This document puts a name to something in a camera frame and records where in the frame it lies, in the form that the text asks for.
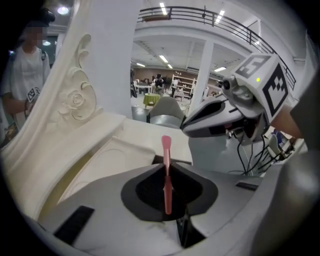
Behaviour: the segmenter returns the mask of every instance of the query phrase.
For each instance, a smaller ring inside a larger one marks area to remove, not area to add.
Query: white t-shirt
[[[0,144],[5,139],[6,129],[8,128],[9,123],[5,114],[5,110],[2,105],[2,100],[0,98]]]
[[[15,56],[9,59],[7,69],[3,76],[1,95],[12,93],[16,100],[26,100],[27,93],[34,87],[40,90],[50,73],[49,57],[45,53],[42,60],[42,51],[36,47],[33,53],[25,53],[19,47]],[[25,113],[20,112],[14,115],[14,121],[20,130],[26,121]]]
[[[173,88],[177,89],[178,83],[179,83],[179,80],[178,80],[178,79],[174,80],[174,81],[173,81]]]

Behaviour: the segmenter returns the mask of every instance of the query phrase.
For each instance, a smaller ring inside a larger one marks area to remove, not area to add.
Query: white column
[[[64,42],[64,39],[65,39],[65,33],[60,33],[58,35],[58,38],[56,40],[56,46],[55,46],[55,58],[57,58],[59,52],[60,52],[60,49],[61,49],[61,46]]]
[[[105,112],[132,118],[130,60],[142,0],[91,1],[84,71]]]
[[[206,41],[202,52],[201,64],[198,78],[196,80],[196,86],[193,91],[193,97],[188,112],[189,114],[193,112],[197,107],[199,107],[201,103],[203,93],[209,80],[213,52],[214,42]]]

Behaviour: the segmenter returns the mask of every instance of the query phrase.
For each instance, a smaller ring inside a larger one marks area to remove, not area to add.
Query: floor
[[[134,120],[146,122],[148,111],[143,105],[144,96],[138,94],[137,98],[131,98],[132,118]],[[181,109],[185,109],[190,104],[188,99],[177,99]],[[229,171],[243,170],[243,166],[237,153],[238,141],[235,138],[228,139],[226,136],[210,138],[190,138],[189,147],[192,155],[193,165],[211,171],[227,173]],[[248,157],[242,148],[239,148],[240,156],[245,168],[248,165]]]

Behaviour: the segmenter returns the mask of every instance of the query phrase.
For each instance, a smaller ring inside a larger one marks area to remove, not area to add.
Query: wire
[[[250,162],[251,162],[251,158],[252,158],[252,155],[254,154],[254,144],[252,143],[251,144],[251,156],[250,156],[250,159],[249,159],[249,162],[248,162],[248,166],[246,168],[246,172],[249,173],[249,166],[250,166]]]
[[[275,160],[278,156],[281,155],[281,152],[277,154],[275,157],[272,157],[268,162],[266,162],[264,165],[261,165],[258,170],[260,170],[262,167],[265,167],[267,164],[271,163],[273,160]]]
[[[240,156],[240,152],[239,152],[239,148],[240,148],[240,145],[241,145],[241,143],[242,143],[242,141],[243,141],[243,139],[244,139],[244,136],[245,136],[245,134],[243,133],[242,134],[242,137],[241,137],[241,140],[240,140],[240,142],[239,142],[239,144],[238,144],[238,147],[236,148],[236,151],[238,152],[238,156],[239,156],[239,158],[240,158],[240,161],[241,161],[241,164],[242,164],[242,167],[243,167],[243,170],[244,170],[244,174],[246,173],[246,167],[245,167],[245,164],[244,164],[244,162],[242,161],[242,158],[241,158],[241,156]]]
[[[262,153],[261,153],[258,161],[254,164],[254,166],[253,166],[250,170],[247,171],[248,173],[251,172],[251,171],[258,165],[258,163],[260,162],[260,160],[261,160],[261,158],[262,158],[262,156],[263,156],[263,154],[264,154],[264,151],[265,151],[265,149],[266,149],[266,148],[265,148],[266,142],[265,142],[264,137],[263,137],[262,135],[261,135],[261,138],[262,138],[262,142],[263,142]]]

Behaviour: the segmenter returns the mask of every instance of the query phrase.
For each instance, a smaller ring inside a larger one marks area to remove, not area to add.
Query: ornate carving
[[[89,79],[84,72],[83,61],[89,52],[86,46],[91,36],[85,34],[79,41],[70,68],[65,75],[61,93],[58,95],[57,104],[50,117],[50,125],[63,130],[70,130],[75,126],[82,125],[93,118],[97,99]]]

